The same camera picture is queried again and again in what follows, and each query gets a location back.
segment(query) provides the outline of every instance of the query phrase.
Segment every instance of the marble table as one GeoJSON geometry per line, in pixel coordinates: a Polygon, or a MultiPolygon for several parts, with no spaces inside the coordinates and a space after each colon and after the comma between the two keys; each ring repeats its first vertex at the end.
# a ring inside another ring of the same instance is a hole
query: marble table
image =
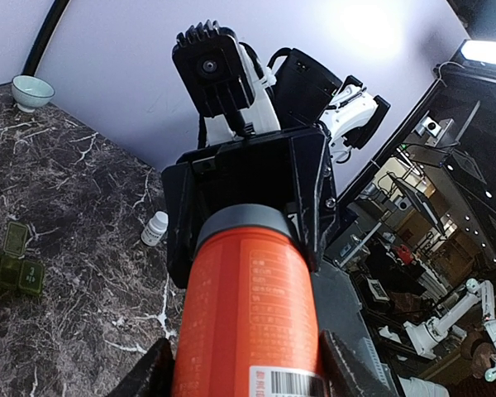
{"type": "Polygon", "coordinates": [[[184,293],[165,242],[140,241],[165,209],[160,174],[53,105],[29,115],[0,87],[0,250],[29,227],[40,298],[0,289],[0,396],[105,395],[159,337],[176,348],[184,293]]]}

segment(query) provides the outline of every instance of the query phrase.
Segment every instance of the white bowl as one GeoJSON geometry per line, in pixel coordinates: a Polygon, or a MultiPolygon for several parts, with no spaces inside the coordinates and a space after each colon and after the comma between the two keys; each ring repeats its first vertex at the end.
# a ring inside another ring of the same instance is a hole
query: white bowl
{"type": "Polygon", "coordinates": [[[32,76],[15,77],[11,87],[18,108],[27,113],[33,113],[35,109],[43,107],[55,95],[51,85],[32,76]]]}

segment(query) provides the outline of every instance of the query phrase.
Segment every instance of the camera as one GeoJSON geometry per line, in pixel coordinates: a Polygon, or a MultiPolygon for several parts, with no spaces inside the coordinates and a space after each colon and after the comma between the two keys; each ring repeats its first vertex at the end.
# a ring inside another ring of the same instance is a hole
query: camera
{"type": "Polygon", "coordinates": [[[173,62],[203,117],[238,118],[240,110],[255,101],[236,35],[217,22],[199,23],[180,33],[173,62]]]}

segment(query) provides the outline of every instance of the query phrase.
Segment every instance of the small white bottle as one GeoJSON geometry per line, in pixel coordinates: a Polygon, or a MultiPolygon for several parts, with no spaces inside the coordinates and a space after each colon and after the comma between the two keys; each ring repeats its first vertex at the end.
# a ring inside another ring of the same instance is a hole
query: small white bottle
{"type": "Polygon", "coordinates": [[[159,211],[150,219],[147,226],[145,226],[145,229],[141,234],[141,240],[147,246],[157,245],[165,232],[167,232],[168,223],[169,217],[167,214],[159,211]]]}

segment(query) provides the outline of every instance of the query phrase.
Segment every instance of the camera lens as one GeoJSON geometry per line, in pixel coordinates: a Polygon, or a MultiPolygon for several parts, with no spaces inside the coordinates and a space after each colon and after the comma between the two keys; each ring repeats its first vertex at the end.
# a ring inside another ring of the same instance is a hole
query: camera lens
{"type": "Polygon", "coordinates": [[[217,71],[217,62],[214,60],[204,60],[202,63],[202,70],[206,73],[214,73],[217,71]]]}

